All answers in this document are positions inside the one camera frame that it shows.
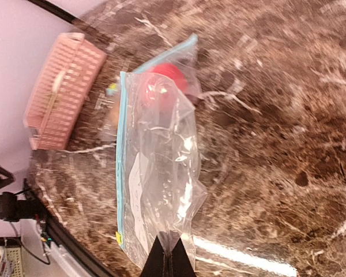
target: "blue zipper seal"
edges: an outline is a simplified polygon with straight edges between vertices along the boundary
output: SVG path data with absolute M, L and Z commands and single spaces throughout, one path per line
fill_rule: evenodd
M 171 55 L 182 52 L 186 48 L 197 44 L 198 36 L 192 34 L 186 41 L 152 58 L 136 68 L 133 73 L 146 72 L 151 67 L 164 62 Z M 121 72 L 121 106 L 119 109 L 118 131 L 116 134 L 116 206 L 118 233 L 121 236 L 121 248 L 125 248 L 124 240 L 124 190 L 126 168 L 126 121 L 127 121 L 128 93 L 126 90 L 126 72 Z

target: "plastic wrap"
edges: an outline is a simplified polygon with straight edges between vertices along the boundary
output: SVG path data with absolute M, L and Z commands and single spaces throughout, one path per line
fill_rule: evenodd
M 152 58 L 136 68 L 133 72 L 145 73 L 156 71 L 174 77 L 178 84 L 185 83 L 184 86 L 180 86 L 180 89 L 192 103 L 196 103 L 201 92 L 200 83 L 196 78 L 195 70 L 193 70 L 196 59 L 197 35 L 193 34 L 186 41 Z M 172 76 L 174 72 L 172 72 L 171 68 L 167 68 L 167 65 L 176 67 L 181 72 L 181 75 L 175 74 L 175 76 Z M 106 95 L 112 104 L 110 105 L 108 116 L 101 130 L 101 141 L 115 141 L 116 139 L 120 92 L 120 84 L 111 84 L 106 89 Z
M 116 153 L 120 245 L 142 268 L 157 235 L 164 250 L 172 251 L 179 236 L 170 234 L 179 234 L 194 267 L 191 221 L 207 195 L 198 181 L 194 106 L 175 81 L 161 74 L 122 72 L 121 87 Z

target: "black cable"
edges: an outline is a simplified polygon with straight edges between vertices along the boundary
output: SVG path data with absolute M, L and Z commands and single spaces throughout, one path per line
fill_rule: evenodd
M 31 190 L 31 188 L 21 190 L 20 192 L 17 192 L 17 193 L 15 193 L 14 195 L 19 195 L 19 194 L 25 193 L 25 192 L 27 192 L 27 191 L 29 191 L 29 190 Z
M 53 3 L 50 3 L 46 0 L 28 0 L 28 2 L 31 2 L 35 4 L 36 6 L 48 11 L 49 13 L 52 13 L 53 15 L 61 18 L 62 20 L 65 20 L 68 23 L 73 23 L 75 19 L 77 19 L 76 16 L 66 12 L 65 10 L 59 8 L 58 6 L 54 5 Z
M 48 255 L 47 255 L 47 253 L 46 253 L 46 251 L 45 251 L 45 245 L 44 245 L 44 242 L 43 242 L 43 241 L 41 242 L 41 243 L 42 243 L 42 250 L 43 250 L 43 252 L 44 252 L 44 254 L 45 254 L 45 256 L 46 256 L 47 261 L 44 261 L 44 260 L 42 260 L 41 258 L 38 258 L 35 254 L 33 254 L 31 251 L 29 251 L 28 248 L 24 246 L 24 244 L 22 243 L 22 241 L 21 241 L 20 239 L 18 239 L 19 234 L 18 234 L 18 231 L 17 231 L 16 227 L 14 226 L 14 224 L 13 224 L 12 222 L 9 222 L 9 224 L 10 224 L 11 227 L 13 228 L 14 233 L 16 234 L 16 237 L 17 237 L 17 238 L 7 238 L 7 239 L 13 239 L 13 240 L 17 241 L 17 242 L 24 248 L 24 250 L 26 250 L 26 251 L 28 252 L 28 254 L 30 254 L 32 257 L 34 257 L 37 261 L 40 261 L 41 263 L 43 263 L 43 264 L 45 264 L 45 265 L 50 265 L 50 264 L 51 264 L 51 261 L 50 261 Z

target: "marble table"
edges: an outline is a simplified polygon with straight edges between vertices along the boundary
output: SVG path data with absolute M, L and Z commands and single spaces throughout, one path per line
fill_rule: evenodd
M 108 54 L 66 151 L 35 151 L 29 184 L 120 276 L 115 145 L 104 90 L 199 35 L 197 276 L 346 277 L 346 1 L 108 1 L 83 28 Z

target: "red ball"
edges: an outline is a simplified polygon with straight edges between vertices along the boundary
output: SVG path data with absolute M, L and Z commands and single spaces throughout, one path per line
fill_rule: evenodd
M 148 73 L 157 73 L 160 75 L 167 76 L 171 80 L 174 81 L 175 85 L 184 93 L 187 91 L 187 88 L 189 86 L 185 75 L 178 69 L 177 66 L 171 64 L 171 63 L 161 63 L 157 66 L 154 66 L 151 68 Z M 159 79 L 158 76 L 154 78 L 149 78 L 148 80 L 144 80 L 144 96 L 143 101 L 148 106 L 156 101 L 156 91 L 155 91 L 155 85 L 156 80 Z M 176 96 L 171 93 L 171 89 L 168 86 L 166 87 L 165 93 L 159 95 L 159 105 L 162 110 L 169 109 L 174 102 L 176 101 Z
M 189 83 L 187 82 L 185 75 L 179 70 L 179 68 L 171 63 L 161 63 L 154 66 L 149 70 L 151 73 L 158 73 L 172 79 L 175 85 L 185 93 Z

